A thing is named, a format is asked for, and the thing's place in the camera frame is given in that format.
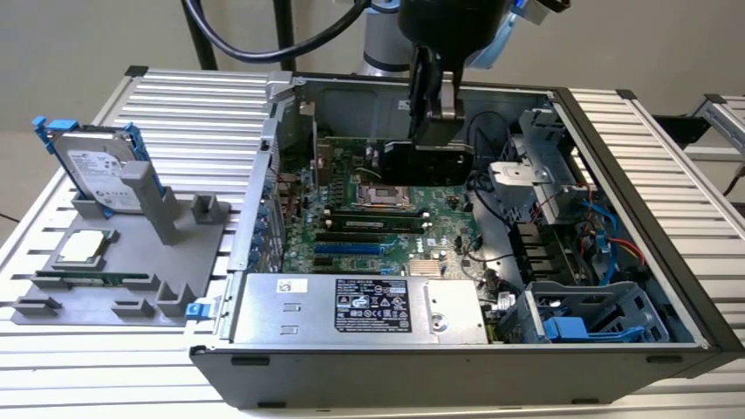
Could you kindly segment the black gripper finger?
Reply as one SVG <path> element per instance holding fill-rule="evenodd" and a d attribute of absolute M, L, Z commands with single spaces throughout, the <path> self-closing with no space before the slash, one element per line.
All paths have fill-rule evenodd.
<path fill-rule="evenodd" d="M 409 77 L 409 138 L 415 145 L 429 145 L 430 127 L 439 117 L 437 72 L 429 49 L 414 45 Z"/>
<path fill-rule="evenodd" d="M 414 144 L 445 146 L 465 123 L 465 106 L 458 98 L 458 82 L 450 71 L 435 71 L 414 102 Z"/>

